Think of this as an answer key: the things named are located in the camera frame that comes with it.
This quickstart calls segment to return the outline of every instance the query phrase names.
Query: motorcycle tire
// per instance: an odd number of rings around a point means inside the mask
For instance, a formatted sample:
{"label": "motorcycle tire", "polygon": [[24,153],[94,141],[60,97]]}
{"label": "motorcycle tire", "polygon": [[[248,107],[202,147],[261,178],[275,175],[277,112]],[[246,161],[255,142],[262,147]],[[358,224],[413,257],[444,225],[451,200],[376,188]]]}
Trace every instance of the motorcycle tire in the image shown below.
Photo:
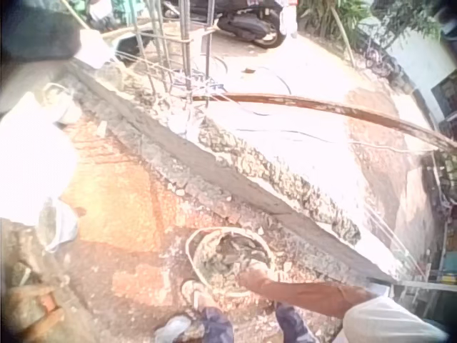
{"label": "motorcycle tire", "polygon": [[252,41],[252,43],[264,49],[277,48],[284,42],[284,39],[286,39],[286,35],[282,34],[280,30],[281,20],[279,19],[279,15],[275,11],[270,10],[269,15],[265,15],[261,20],[267,21],[270,24],[271,28],[274,29],[276,33],[276,37],[270,41],[256,39],[255,41]]}

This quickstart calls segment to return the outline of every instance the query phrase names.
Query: white sleeve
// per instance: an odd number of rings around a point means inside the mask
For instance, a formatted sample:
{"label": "white sleeve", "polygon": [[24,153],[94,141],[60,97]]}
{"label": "white sleeve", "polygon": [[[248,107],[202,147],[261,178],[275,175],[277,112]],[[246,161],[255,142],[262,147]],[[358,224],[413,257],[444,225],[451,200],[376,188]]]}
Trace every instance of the white sleeve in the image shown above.
{"label": "white sleeve", "polygon": [[429,343],[447,339],[446,333],[388,297],[378,297],[348,310],[343,331],[349,343]]}

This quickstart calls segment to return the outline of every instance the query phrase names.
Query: concrete wall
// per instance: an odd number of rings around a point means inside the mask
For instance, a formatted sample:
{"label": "concrete wall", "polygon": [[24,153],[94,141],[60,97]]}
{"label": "concrete wall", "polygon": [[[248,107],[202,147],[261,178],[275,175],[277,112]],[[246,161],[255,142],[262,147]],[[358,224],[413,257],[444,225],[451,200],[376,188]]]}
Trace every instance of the concrete wall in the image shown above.
{"label": "concrete wall", "polygon": [[397,39],[388,53],[416,84],[435,121],[442,121],[443,112],[431,90],[456,70],[456,63],[446,47],[436,39],[410,31],[407,36]]}

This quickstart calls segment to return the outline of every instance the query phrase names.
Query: stone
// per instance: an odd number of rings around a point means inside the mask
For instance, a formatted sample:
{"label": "stone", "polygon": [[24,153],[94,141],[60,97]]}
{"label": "stone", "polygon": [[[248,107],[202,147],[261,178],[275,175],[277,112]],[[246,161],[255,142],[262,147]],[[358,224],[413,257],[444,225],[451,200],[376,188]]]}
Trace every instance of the stone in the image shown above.
{"label": "stone", "polygon": [[184,190],[186,191],[187,194],[190,194],[193,197],[197,197],[197,195],[200,192],[199,188],[192,182],[188,182],[188,184],[186,185],[186,188]]}
{"label": "stone", "polygon": [[288,273],[291,271],[291,269],[292,269],[292,262],[290,262],[290,261],[284,262],[284,265],[283,265],[284,272]]}
{"label": "stone", "polygon": [[228,222],[230,224],[237,224],[238,220],[241,218],[241,213],[239,212],[231,212],[228,216]]}

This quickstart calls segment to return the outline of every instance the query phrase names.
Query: cloth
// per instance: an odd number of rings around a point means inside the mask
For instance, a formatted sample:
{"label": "cloth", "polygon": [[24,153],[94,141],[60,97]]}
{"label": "cloth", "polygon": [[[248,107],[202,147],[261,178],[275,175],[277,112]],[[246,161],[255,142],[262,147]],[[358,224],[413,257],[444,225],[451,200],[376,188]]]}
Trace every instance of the cloth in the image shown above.
{"label": "cloth", "polygon": [[348,310],[343,331],[349,343],[424,343],[447,339],[446,333],[388,297],[378,297]]}
{"label": "cloth", "polygon": [[275,315],[284,333],[284,343],[318,343],[317,338],[292,306],[278,303]]}
{"label": "cloth", "polygon": [[[318,343],[300,314],[292,306],[278,303],[276,319],[284,332],[284,343]],[[203,343],[233,343],[233,327],[220,309],[205,308],[203,325],[205,327]]]}
{"label": "cloth", "polygon": [[203,326],[205,328],[203,343],[233,343],[233,327],[220,309],[205,308]]}

